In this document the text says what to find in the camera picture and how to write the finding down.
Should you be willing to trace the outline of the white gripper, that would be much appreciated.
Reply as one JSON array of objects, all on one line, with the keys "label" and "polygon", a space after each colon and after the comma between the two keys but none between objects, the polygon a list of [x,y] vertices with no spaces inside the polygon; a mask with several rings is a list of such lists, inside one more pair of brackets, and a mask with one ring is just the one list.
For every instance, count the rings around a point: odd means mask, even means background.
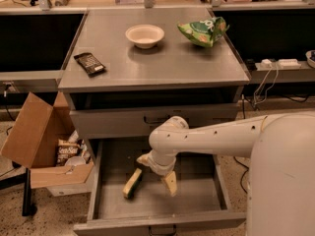
[{"label": "white gripper", "polygon": [[161,178],[161,182],[168,190],[169,194],[174,197],[177,193],[176,174],[174,171],[174,165],[176,162],[175,156],[168,156],[159,153],[155,150],[151,150],[148,154],[142,154],[137,158],[137,162],[148,166]]}]

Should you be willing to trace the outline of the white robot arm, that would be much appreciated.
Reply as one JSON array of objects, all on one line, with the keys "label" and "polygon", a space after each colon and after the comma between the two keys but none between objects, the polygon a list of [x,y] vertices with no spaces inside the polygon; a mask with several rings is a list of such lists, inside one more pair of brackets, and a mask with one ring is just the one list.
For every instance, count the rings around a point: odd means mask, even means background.
[{"label": "white robot arm", "polygon": [[138,158],[169,175],[180,152],[248,157],[246,236],[315,236],[315,113],[272,114],[191,129],[178,116]]}]

